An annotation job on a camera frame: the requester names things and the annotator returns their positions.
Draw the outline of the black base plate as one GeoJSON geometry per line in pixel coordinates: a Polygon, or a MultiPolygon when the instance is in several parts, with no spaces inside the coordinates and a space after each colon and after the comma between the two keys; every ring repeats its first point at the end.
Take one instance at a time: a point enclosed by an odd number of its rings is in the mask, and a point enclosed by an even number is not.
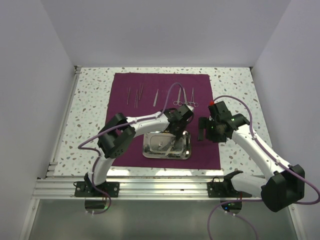
{"type": "Polygon", "coordinates": [[[214,177],[212,181],[209,181],[207,184],[207,195],[209,198],[236,198],[239,199],[240,197],[243,198],[251,198],[252,195],[243,192],[237,191],[232,185],[230,177],[224,177],[223,180],[214,177]]]}
{"type": "Polygon", "coordinates": [[[87,186],[85,181],[76,181],[73,185],[75,187],[74,196],[77,198],[98,198],[106,196],[105,193],[111,198],[117,198],[120,191],[120,183],[113,181],[105,181],[96,187],[87,186]]]}

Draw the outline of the steel instrument tray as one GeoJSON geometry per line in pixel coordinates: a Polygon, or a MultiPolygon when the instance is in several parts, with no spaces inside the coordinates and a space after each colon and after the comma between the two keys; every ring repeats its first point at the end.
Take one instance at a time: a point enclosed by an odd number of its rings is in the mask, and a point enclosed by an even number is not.
{"type": "Polygon", "coordinates": [[[176,137],[167,131],[154,131],[143,135],[142,155],[149,159],[187,160],[192,153],[191,135],[184,131],[182,137],[176,137]],[[168,156],[165,156],[171,142],[175,140],[174,147],[168,156]]]}

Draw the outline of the thin steel forceps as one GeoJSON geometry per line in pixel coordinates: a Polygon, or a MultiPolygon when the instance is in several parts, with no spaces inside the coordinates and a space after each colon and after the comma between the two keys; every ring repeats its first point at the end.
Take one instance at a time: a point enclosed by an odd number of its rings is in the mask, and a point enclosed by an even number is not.
{"type": "Polygon", "coordinates": [[[138,108],[138,103],[141,100],[142,92],[143,92],[144,84],[139,84],[139,89],[136,90],[135,100],[134,100],[134,107],[138,108]]]}

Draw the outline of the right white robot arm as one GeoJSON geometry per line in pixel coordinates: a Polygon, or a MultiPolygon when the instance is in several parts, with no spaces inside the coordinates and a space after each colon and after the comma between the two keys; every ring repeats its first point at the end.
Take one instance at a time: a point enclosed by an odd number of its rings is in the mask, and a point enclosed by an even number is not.
{"type": "Polygon", "coordinates": [[[212,103],[208,106],[210,116],[198,119],[198,141],[213,143],[234,141],[255,162],[263,177],[255,177],[236,170],[223,177],[222,181],[207,183],[209,197],[231,198],[241,193],[261,198],[273,212],[298,202],[305,196],[305,171],[300,165],[291,165],[278,156],[250,126],[250,121],[241,113],[233,115],[226,104],[212,103]]]}

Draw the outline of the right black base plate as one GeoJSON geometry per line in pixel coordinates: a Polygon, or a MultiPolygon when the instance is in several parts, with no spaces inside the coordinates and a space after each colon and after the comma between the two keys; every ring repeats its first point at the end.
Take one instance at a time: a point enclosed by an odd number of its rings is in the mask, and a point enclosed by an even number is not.
{"type": "Polygon", "coordinates": [[[240,197],[243,198],[251,198],[252,195],[243,192],[237,191],[232,185],[230,177],[224,177],[223,180],[214,177],[212,181],[209,181],[207,184],[207,195],[209,198],[236,198],[239,199],[240,197]]]}

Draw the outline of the steel scalpel handle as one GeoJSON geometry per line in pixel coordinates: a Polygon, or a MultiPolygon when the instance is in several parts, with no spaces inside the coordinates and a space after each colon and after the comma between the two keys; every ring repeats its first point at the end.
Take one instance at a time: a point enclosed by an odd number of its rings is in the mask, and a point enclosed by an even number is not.
{"type": "Polygon", "coordinates": [[[173,140],[171,143],[170,143],[170,145],[169,145],[169,147],[168,147],[168,149],[167,149],[167,151],[165,152],[165,156],[168,156],[169,154],[170,154],[170,151],[172,150],[172,148],[174,147],[174,145],[175,145],[175,140],[173,140]]]}

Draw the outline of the steel scissors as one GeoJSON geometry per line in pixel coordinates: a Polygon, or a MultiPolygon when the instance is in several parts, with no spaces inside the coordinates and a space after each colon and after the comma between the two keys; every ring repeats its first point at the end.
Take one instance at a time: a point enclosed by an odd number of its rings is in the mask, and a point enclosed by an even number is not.
{"type": "Polygon", "coordinates": [[[183,102],[181,101],[181,94],[182,94],[182,89],[180,88],[178,91],[177,100],[175,100],[173,102],[174,106],[182,106],[183,105],[183,102]]]}
{"type": "Polygon", "coordinates": [[[184,103],[185,103],[187,106],[191,106],[191,103],[190,103],[189,101],[187,101],[187,94],[186,94],[185,88],[183,88],[183,99],[184,99],[184,103]]]}

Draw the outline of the aluminium rail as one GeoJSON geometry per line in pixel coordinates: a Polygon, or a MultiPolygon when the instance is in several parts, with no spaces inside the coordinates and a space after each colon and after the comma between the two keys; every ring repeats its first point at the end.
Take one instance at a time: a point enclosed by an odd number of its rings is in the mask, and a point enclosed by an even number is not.
{"type": "Polygon", "coordinates": [[[111,176],[106,182],[119,182],[118,197],[107,193],[102,197],[75,197],[74,182],[85,181],[83,177],[51,177],[38,179],[32,198],[38,200],[93,200],[102,198],[112,200],[236,200],[259,199],[261,187],[267,182],[264,178],[249,176],[243,179],[241,174],[233,178],[234,189],[246,192],[252,197],[209,198],[207,182],[215,176],[111,176]]]}
{"type": "Polygon", "coordinates": [[[52,166],[56,166],[57,165],[57,155],[60,151],[60,147],[61,147],[61,143],[62,143],[62,139],[64,136],[64,132],[65,132],[65,128],[67,125],[67,121],[69,118],[69,114],[70,114],[70,109],[72,106],[72,102],[73,102],[73,98],[74,98],[74,94],[76,91],[76,87],[78,84],[78,80],[79,80],[79,76],[81,74],[81,70],[82,70],[82,66],[74,66],[74,75],[73,75],[73,79],[72,79],[72,85],[70,88],[70,91],[68,93],[68,99],[63,111],[63,115],[62,115],[62,119],[58,128],[58,134],[57,137],[55,138],[54,144],[52,145],[53,150],[51,151],[48,160],[45,160],[44,163],[44,169],[43,169],[43,173],[41,173],[40,175],[37,176],[36,180],[40,180],[40,179],[45,179],[47,177],[47,173],[50,172],[51,175],[53,175],[55,168],[52,166]]]}

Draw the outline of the purple cloth wrap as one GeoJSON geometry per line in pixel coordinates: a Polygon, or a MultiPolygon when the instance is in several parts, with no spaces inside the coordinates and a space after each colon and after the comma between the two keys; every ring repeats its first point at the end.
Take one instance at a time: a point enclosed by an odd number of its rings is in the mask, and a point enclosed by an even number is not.
{"type": "Polygon", "coordinates": [[[194,100],[198,107],[194,109],[194,119],[186,127],[191,138],[191,156],[186,160],[156,159],[143,156],[143,137],[136,137],[128,150],[113,165],[115,167],[147,167],[173,169],[220,169],[219,145],[209,140],[198,141],[198,120],[209,117],[208,105],[213,100],[210,77],[207,74],[160,74],[160,73],[116,73],[111,86],[110,98],[106,112],[109,121],[115,114],[123,113],[126,117],[140,117],[154,114],[163,107],[173,108],[177,100],[180,87],[173,85],[180,83],[186,91],[190,101],[192,89],[194,100]],[[143,83],[141,99],[135,108],[136,91],[143,83]],[[129,104],[127,105],[127,88],[130,87],[129,104]],[[153,107],[156,91],[158,97],[153,107]]]}

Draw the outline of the steel tweezers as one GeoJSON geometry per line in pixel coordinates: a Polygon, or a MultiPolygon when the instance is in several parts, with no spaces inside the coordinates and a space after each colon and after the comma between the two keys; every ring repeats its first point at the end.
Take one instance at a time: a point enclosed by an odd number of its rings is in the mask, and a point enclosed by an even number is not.
{"type": "Polygon", "coordinates": [[[155,97],[154,97],[154,101],[153,101],[153,107],[155,107],[156,104],[157,104],[158,95],[159,95],[159,89],[157,89],[157,91],[155,93],[155,97]]]}

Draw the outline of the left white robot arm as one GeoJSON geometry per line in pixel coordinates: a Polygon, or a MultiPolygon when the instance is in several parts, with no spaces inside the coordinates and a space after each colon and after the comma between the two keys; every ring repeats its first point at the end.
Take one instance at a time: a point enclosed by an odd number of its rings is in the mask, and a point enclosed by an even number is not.
{"type": "Polygon", "coordinates": [[[135,137],[151,132],[169,132],[178,141],[193,116],[194,107],[187,104],[139,117],[117,113],[96,136],[78,146],[81,150],[93,151],[93,148],[84,145],[98,139],[98,149],[95,149],[98,158],[84,177],[87,192],[95,197],[103,193],[107,172],[114,159],[127,151],[135,137]]]}

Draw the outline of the aluminium left rail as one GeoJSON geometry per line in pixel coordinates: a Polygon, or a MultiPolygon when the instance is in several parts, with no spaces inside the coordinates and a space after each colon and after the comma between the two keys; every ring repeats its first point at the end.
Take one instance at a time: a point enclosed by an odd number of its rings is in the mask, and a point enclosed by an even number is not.
{"type": "Polygon", "coordinates": [[[65,132],[65,128],[67,125],[67,121],[69,118],[69,114],[70,114],[70,109],[72,106],[72,102],[73,102],[73,98],[74,98],[74,94],[76,91],[76,87],[78,84],[78,80],[79,80],[79,76],[81,74],[81,70],[82,70],[82,66],[74,66],[74,75],[73,75],[73,79],[72,79],[72,85],[70,88],[70,91],[68,93],[68,99],[63,111],[63,115],[62,115],[62,119],[58,128],[58,134],[57,137],[55,138],[54,144],[52,145],[53,150],[51,151],[48,160],[45,160],[44,163],[44,169],[43,169],[43,173],[41,173],[40,175],[37,176],[36,180],[40,180],[40,179],[45,179],[47,177],[47,173],[50,172],[51,175],[53,175],[55,168],[52,166],[56,166],[57,165],[57,155],[60,151],[60,147],[61,147],[61,143],[62,143],[62,139],[64,136],[64,132],[65,132]]]}

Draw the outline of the aluminium front rail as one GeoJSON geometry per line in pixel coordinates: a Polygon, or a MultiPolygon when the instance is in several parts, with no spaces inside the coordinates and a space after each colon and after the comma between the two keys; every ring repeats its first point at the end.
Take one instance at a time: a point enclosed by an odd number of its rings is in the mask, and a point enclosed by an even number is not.
{"type": "Polygon", "coordinates": [[[118,197],[107,193],[102,197],[75,197],[74,182],[85,181],[83,177],[51,177],[38,179],[32,198],[38,200],[93,200],[102,198],[112,200],[236,200],[259,199],[261,187],[267,182],[264,178],[249,176],[243,179],[241,174],[233,178],[234,189],[246,192],[252,197],[209,198],[207,182],[215,176],[111,176],[106,182],[119,182],[118,197]]]}

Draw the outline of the steel hemostat clamp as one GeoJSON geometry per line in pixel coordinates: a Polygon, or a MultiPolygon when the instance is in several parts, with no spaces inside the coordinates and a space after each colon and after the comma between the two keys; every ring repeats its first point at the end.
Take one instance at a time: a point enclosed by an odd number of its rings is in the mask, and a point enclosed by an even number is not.
{"type": "Polygon", "coordinates": [[[192,89],[191,98],[190,98],[190,101],[188,103],[189,103],[190,106],[193,106],[194,108],[197,108],[199,106],[199,104],[197,102],[195,102],[194,88],[192,89]]]}

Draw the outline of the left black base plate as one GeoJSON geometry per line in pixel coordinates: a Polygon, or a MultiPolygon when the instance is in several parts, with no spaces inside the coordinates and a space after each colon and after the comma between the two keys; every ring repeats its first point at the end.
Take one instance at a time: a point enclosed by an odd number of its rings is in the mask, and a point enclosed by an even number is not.
{"type": "Polygon", "coordinates": [[[87,186],[85,181],[76,181],[73,185],[75,187],[74,196],[77,198],[98,198],[106,196],[105,193],[111,198],[117,198],[120,191],[120,183],[113,181],[105,181],[96,187],[87,186]]]}

